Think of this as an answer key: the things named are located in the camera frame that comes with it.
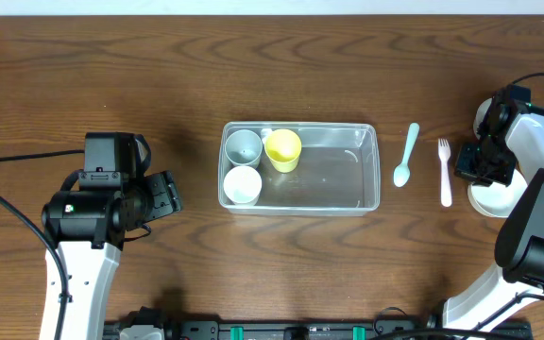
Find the clear plastic container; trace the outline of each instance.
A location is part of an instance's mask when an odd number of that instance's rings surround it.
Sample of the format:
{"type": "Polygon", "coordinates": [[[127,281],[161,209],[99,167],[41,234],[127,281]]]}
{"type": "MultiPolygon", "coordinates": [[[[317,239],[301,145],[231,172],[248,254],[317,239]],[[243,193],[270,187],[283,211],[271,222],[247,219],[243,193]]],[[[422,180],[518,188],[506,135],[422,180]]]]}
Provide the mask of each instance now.
{"type": "Polygon", "coordinates": [[[219,152],[218,197],[231,213],[262,215],[362,216],[379,207],[379,149],[368,124],[300,122],[230,122],[224,127],[219,152]],[[278,172],[262,151],[257,171],[263,187],[253,207],[234,206],[224,194],[224,176],[232,164],[226,139],[240,129],[262,136],[262,130],[288,128],[301,140],[297,168],[278,172]]]}

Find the wooden table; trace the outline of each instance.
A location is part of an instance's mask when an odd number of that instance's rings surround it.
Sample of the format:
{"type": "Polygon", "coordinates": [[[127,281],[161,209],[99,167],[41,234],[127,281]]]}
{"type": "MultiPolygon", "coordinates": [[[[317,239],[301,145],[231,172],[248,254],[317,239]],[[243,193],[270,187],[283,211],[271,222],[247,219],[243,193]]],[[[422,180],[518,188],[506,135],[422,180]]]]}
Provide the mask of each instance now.
{"type": "MultiPolygon", "coordinates": [[[[0,156],[82,147],[87,131],[142,133],[185,211],[127,245],[108,319],[141,306],[224,320],[424,315],[493,261],[502,221],[452,178],[439,202],[437,139],[453,160],[478,105],[544,71],[544,17],[0,18],[0,156]],[[382,202],[359,218],[232,215],[217,201],[228,121],[360,122],[378,134],[382,202]],[[421,131],[403,188],[408,125],[421,131]]],[[[544,105],[544,79],[529,81],[544,105]]],[[[39,225],[80,156],[0,164],[0,194],[39,225]]],[[[44,249],[0,207],[0,339],[38,336],[44,249]]],[[[519,316],[544,339],[544,303],[519,316]]]]}

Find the green connector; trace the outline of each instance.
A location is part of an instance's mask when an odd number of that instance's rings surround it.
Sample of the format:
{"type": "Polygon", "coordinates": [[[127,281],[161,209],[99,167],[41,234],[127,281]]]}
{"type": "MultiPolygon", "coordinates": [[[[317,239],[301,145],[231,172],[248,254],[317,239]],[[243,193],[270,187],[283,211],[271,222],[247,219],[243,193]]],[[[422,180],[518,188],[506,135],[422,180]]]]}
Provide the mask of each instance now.
{"type": "Polygon", "coordinates": [[[354,327],[354,340],[366,340],[366,329],[364,327],[354,327]]]}
{"type": "Polygon", "coordinates": [[[243,340],[243,328],[242,327],[230,328],[230,340],[243,340]]]}

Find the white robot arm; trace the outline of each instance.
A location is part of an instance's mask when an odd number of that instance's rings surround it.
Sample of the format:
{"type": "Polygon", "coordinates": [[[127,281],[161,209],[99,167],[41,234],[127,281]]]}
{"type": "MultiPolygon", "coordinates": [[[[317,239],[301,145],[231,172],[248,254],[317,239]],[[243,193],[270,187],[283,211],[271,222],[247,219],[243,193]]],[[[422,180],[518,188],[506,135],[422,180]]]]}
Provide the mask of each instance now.
{"type": "Polygon", "coordinates": [[[505,183],[499,179],[511,176],[505,169],[513,172],[514,164],[509,163],[513,153],[530,185],[501,230],[495,250],[500,263],[493,263],[465,292],[449,298],[442,311],[444,328],[489,332],[537,301],[516,297],[544,297],[544,268],[539,268],[544,265],[540,247],[544,247],[544,110],[530,104],[527,89],[510,85],[481,105],[476,122],[481,140],[464,146],[457,176],[481,185],[505,183]],[[489,170],[496,172],[489,176],[489,170]]]}
{"type": "MultiPolygon", "coordinates": [[[[150,150],[130,133],[88,133],[85,167],[43,207],[45,235],[66,269],[69,297],[60,340],[102,339],[106,304],[126,231],[181,211],[168,171],[145,177],[150,150]],[[78,180],[79,191],[71,191],[78,180]]],[[[47,293],[40,340],[55,339],[60,313],[60,272],[46,253],[47,293]]]]}

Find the white fork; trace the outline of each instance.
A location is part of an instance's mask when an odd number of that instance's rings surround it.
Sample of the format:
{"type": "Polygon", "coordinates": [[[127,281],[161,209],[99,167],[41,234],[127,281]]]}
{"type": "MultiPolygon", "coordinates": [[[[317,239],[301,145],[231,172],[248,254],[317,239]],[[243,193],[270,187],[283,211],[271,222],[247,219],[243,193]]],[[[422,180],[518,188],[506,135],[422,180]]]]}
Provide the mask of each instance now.
{"type": "Polygon", "coordinates": [[[442,188],[440,190],[440,202],[443,206],[449,207],[452,205],[448,165],[449,158],[451,157],[451,147],[449,146],[449,141],[443,138],[438,140],[438,156],[440,156],[440,162],[442,163],[442,188]]]}

